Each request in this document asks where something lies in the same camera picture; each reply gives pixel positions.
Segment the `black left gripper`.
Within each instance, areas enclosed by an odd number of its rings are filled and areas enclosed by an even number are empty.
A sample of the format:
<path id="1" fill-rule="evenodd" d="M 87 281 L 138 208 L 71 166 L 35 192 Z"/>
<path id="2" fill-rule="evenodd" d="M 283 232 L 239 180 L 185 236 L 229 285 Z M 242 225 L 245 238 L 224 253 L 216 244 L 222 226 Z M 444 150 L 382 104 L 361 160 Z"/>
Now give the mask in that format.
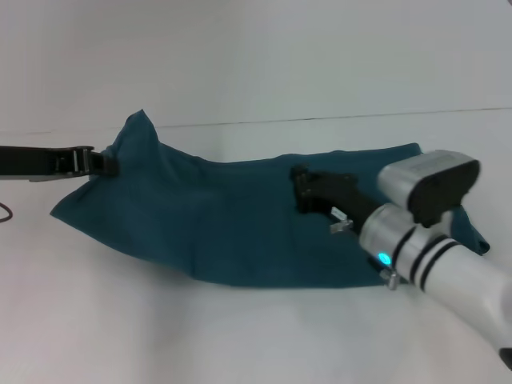
<path id="1" fill-rule="evenodd" d="M 2 146 L 1 180 L 45 182 L 97 175 L 115 177 L 119 164 L 115 158 L 95 152 L 92 146 L 37 148 Z"/>

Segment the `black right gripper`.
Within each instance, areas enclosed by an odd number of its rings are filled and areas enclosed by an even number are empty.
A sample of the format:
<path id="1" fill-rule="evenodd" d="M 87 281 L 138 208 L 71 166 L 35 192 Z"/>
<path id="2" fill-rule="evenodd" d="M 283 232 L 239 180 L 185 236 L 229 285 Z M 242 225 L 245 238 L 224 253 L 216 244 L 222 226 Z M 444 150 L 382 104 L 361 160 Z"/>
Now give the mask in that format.
<path id="1" fill-rule="evenodd" d="M 361 230 L 382 205 L 358 189 L 353 174 L 312 172 L 305 165 L 296 165 L 290 170 L 290 180 L 295 189 L 309 189 L 295 192 L 299 213 L 329 215 L 335 207 L 353 222 L 353 230 Z"/>

